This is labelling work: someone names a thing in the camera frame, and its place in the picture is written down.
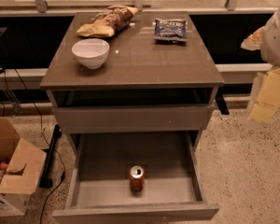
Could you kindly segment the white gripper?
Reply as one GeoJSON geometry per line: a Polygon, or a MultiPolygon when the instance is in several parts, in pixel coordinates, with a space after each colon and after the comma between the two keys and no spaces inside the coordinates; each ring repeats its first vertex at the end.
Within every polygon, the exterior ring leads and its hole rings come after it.
{"type": "MultiPolygon", "coordinates": [[[[260,50],[261,59],[280,66],[280,8],[241,44],[242,49],[260,50]]],[[[280,108],[280,67],[267,73],[257,73],[248,104],[248,119],[266,123],[280,108]]]]}

